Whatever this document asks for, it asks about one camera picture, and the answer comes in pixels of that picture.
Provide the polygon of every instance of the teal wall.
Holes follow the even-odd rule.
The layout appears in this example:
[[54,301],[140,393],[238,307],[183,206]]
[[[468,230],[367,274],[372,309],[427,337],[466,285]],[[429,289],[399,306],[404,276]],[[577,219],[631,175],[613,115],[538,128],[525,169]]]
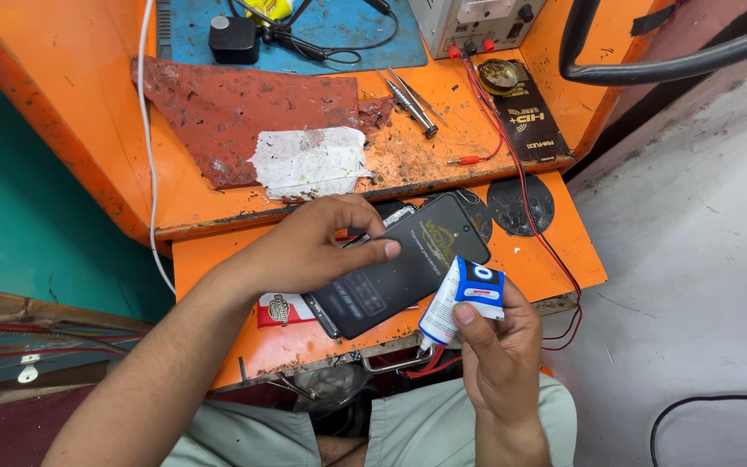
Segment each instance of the teal wall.
[[174,303],[151,251],[119,231],[1,92],[0,292],[149,322]]

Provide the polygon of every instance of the black phone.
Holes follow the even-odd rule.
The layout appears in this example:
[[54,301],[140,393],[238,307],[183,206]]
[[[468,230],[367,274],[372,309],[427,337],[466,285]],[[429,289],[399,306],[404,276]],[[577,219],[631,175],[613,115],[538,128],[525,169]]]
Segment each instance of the black phone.
[[456,256],[485,264],[492,253],[457,197],[446,193],[389,227],[394,260],[353,271],[302,297],[326,333],[353,339],[435,292]]

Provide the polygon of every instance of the blue and white glue tube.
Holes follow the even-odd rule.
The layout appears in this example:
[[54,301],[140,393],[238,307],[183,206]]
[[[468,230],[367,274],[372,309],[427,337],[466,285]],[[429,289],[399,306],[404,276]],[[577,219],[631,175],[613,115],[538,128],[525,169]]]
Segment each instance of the blue and white glue tube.
[[454,258],[437,294],[420,318],[422,331],[420,353],[434,344],[447,345],[457,335],[457,324],[451,316],[455,303],[471,303],[483,317],[503,320],[503,271]]

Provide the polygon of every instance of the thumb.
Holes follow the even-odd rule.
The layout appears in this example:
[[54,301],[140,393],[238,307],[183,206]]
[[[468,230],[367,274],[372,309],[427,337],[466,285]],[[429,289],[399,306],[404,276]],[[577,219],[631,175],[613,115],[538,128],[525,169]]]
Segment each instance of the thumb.
[[497,364],[508,358],[501,342],[497,340],[495,330],[471,303],[455,304],[451,314],[460,329],[460,337],[469,344],[478,361]]
[[356,248],[337,249],[336,265],[339,276],[371,264],[397,258],[402,246],[396,240],[369,240]]

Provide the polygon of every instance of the metal handle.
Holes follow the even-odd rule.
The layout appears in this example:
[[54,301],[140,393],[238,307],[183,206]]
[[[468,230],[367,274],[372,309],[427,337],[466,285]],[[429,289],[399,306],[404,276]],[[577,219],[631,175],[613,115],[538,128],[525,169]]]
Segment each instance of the metal handle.
[[392,363],[388,366],[380,366],[379,368],[372,368],[370,359],[364,358],[362,360],[362,366],[365,368],[365,370],[368,371],[368,373],[371,373],[372,375],[379,375],[379,373],[385,373],[387,371],[399,370],[401,368],[406,368],[408,366],[419,365],[420,363],[428,363],[433,356],[434,356],[434,346],[432,346],[428,350],[428,353],[426,355],[419,356],[411,360],[400,361],[399,363]]

